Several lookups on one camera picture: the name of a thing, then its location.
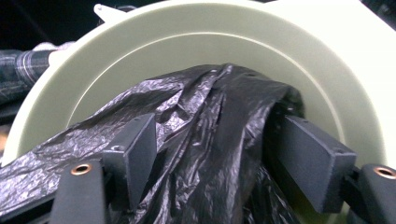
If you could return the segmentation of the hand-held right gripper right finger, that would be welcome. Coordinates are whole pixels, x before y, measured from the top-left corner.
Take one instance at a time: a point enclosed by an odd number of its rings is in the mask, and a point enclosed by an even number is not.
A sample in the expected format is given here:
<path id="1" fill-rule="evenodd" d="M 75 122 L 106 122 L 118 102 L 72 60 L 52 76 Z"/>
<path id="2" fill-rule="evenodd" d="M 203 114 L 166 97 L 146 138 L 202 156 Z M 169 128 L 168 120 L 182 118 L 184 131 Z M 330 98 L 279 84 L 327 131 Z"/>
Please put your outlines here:
<path id="1" fill-rule="evenodd" d="M 306 119 L 283 116 L 265 125 L 264 159 L 277 184 L 290 196 L 299 190 L 319 213 L 338 213 L 343 177 L 357 153 Z"/>

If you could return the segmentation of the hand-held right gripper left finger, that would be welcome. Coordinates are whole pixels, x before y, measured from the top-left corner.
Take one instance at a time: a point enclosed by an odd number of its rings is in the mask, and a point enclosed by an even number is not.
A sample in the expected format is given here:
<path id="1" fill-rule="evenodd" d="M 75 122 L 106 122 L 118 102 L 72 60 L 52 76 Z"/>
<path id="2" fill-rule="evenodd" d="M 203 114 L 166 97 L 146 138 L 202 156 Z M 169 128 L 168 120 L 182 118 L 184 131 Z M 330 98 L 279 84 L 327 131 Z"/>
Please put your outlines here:
<path id="1" fill-rule="evenodd" d="M 134 211 L 140 203 L 157 155 L 156 123 L 148 113 L 128 122 L 103 151 L 105 170 L 114 176 L 111 200 L 116 211 Z"/>

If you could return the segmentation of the black plastic trash bag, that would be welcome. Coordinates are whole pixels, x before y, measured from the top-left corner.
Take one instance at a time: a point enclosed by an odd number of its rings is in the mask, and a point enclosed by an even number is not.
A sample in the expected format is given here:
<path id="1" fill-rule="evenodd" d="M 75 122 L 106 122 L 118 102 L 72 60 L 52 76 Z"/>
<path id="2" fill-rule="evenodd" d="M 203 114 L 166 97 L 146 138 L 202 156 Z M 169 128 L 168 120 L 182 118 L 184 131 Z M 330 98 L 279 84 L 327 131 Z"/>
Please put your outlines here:
<path id="1" fill-rule="evenodd" d="M 157 158 L 126 224 L 297 224 L 264 155 L 300 93 L 245 67 L 200 65 L 150 78 L 0 169 L 0 216 L 57 189 L 69 164 L 95 159 L 124 125 L 151 113 Z"/>

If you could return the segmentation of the pale green trash bin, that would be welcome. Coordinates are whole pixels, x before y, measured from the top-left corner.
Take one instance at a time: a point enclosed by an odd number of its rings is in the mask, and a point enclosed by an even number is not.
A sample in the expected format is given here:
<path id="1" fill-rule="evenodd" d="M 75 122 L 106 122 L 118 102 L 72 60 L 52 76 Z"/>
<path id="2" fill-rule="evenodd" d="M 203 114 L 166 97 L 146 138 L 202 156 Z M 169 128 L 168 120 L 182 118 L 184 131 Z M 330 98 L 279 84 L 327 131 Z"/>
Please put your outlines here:
<path id="1" fill-rule="evenodd" d="M 223 64 L 293 87 L 304 112 L 284 116 L 310 121 L 357 153 L 338 213 L 315 211 L 299 190 L 286 195 L 263 158 L 297 224 L 396 224 L 396 31 L 360 0 L 171 0 L 121 12 L 38 80 L 0 169 L 144 80 Z M 112 208 L 103 151 L 64 167 L 54 192 L 0 224 L 126 224 L 137 208 Z"/>

